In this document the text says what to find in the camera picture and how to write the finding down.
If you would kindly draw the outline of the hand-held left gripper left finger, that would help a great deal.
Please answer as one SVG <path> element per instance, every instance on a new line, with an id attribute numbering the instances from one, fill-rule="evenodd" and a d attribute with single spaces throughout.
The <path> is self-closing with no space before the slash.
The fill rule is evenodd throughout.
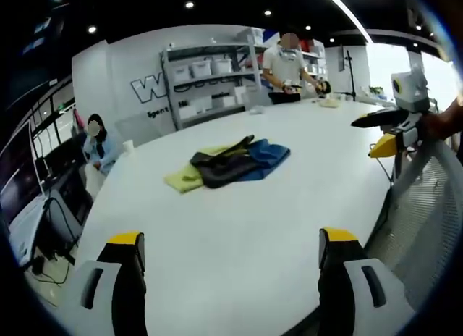
<path id="1" fill-rule="evenodd" d="M 59 321 L 68 335 L 146 335 L 142 232 L 115 235 L 64 289 Z"/>

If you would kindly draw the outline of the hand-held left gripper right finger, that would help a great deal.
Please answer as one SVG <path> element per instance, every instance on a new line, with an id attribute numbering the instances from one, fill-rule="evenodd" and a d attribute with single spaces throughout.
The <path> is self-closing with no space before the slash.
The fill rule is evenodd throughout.
<path id="1" fill-rule="evenodd" d="M 397 335 L 415 314 L 404 284 L 347 230 L 319 232 L 319 335 Z"/>

